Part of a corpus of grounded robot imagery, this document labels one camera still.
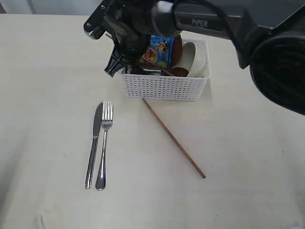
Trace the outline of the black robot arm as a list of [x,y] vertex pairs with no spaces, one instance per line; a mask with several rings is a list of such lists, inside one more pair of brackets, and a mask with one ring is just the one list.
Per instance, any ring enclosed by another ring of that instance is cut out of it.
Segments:
[[189,31],[230,40],[240,68],[249,67],[257,89],[272,102],[305,113],[305,3],[208,0],[105,0],[103,21],[114,50],[105,68],[114,75],[139,59],[152,35]]

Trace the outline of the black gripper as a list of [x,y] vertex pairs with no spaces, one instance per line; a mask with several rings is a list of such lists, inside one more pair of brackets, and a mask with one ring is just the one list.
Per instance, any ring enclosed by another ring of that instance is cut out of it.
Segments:
[[146,52],[153,29],[153,0],[103,0],[103,23],[111,34],[114,48],[104,71],[114,75]]

